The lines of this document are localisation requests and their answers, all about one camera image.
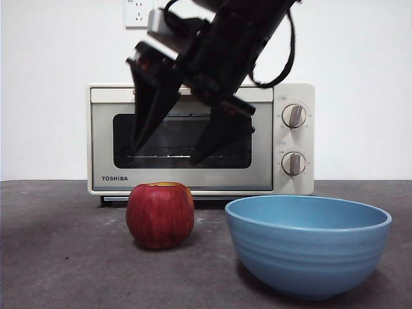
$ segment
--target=toshiba logo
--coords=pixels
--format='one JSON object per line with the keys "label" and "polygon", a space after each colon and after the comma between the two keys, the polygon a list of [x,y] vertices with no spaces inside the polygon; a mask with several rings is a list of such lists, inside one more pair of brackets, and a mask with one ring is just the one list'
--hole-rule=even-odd
{"label": "toshiba logo", "polygon": [[107,182],[114,182],[114,181],[121,181],[128,180],[127,176],[102,176],[102,180]]}

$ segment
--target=oven door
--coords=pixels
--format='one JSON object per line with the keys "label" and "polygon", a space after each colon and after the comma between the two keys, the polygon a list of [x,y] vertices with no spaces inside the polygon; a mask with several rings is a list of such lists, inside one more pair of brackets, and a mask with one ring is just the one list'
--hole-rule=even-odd
{"label": "oven door", "polygon": [[206,105],[183,95],[146,145],[131,154],[133,89],[92,88],[93,190],[180,182],[192,191],[271,191],[272,90],[241,88],[237,95],[256,107],[251,120],[256,132],[192,166],[190,153],[210,117]]}

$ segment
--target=bowl rim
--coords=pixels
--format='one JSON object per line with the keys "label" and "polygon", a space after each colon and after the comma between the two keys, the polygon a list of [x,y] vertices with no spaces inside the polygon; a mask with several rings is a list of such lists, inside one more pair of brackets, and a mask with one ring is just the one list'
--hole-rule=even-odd
{"label": "bowl rim", "polygon": [[[267,222],[263,222],[263,221],[259,221],[259,220],[254,220],[254,219],[250,219],[250,218],[246,218],[243,216],[240,216],[238,214],[235,214],[234,212],[232,212],[230,210],[230,206],[234,205],[235,203],[239,202],[239,201],[243,201],[243,200],[253,200],[256,198],[313,198],[313,199],[320,199],[320,200],[331,200],[331,201],[343,201],[345,203],[354,203],[363,207],[369,207],[372,209],[375,209],[381,213],[383,213],[386,216],[386,220],[378,223],[378,224],[374,224],[374,225],[368,225],[365,227],[350,227],[347,229],[330,229],[330,228],[314,228],[314,227],[293,227],[291,225],[280,225],[280,224],[273,224],[273,223],[267,223]],[[374,230],[374,229],[379,229],[381,227],[384,227],[386,225],[389,225],[392,222],[392,216],[390,215],[390,213],[388,213],[387,211],[384,211],[381,208],[378,208],[376,206],[372,206],[369,204],[365,204],[365,203],[361,203],[359,201],[351,201],[351,200],[345,200],[342,198],[329,198],[329,197],[325,197],[325,196],[309,196],[309,195],[291,195],[291,194],[280,194],[280,195],[261,195],[261,196],[249,196],[247,198],[240,198],[234,201],[230,201],[228,204],[226,204],[225,206],[225,211],[228,215],[237,218],[239,220],[243,220],[252,224],[256,224],[256,225],[263,225],[266,227],[273,227],[273,228],[277,228],[277,229],[288,229],[288,230],[305,230],[305,231],[311,231],[311,232],[355,232],[355,231],[360,231],[360,230]]]}

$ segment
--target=robotic arm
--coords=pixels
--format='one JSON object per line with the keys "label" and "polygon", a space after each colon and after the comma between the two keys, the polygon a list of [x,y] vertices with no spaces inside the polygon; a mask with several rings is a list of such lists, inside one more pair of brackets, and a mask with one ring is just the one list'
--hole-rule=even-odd
{"label": "robotic arm", "polygon": [[280,76],[261,88],[280,83],[292,69],[295,34],[290,7],[300,0],[193,0],[216,12],[211,23],[182,19],[163,10],[149,16],[148,34],[178,53],[176,60],[140,42],[127,62],[136,88],[132,151],[137,152],[179,99],[182,84],[211,107],[211,119],[191,155],[192,164],[254,132],[254,107],[234,96],[245,77],[252,80],[259,54],[285,15],[291,27],[289,60]]}

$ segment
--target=apple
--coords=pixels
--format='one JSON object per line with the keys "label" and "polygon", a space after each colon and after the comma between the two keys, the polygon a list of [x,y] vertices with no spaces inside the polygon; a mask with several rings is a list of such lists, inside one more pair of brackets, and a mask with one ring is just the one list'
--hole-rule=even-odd
{"label": "apple", "polygon": [[129,196],[126,223],[141,247],[167,249],[177,246],[193,229],[192,194],[178,182],[137,185]]}

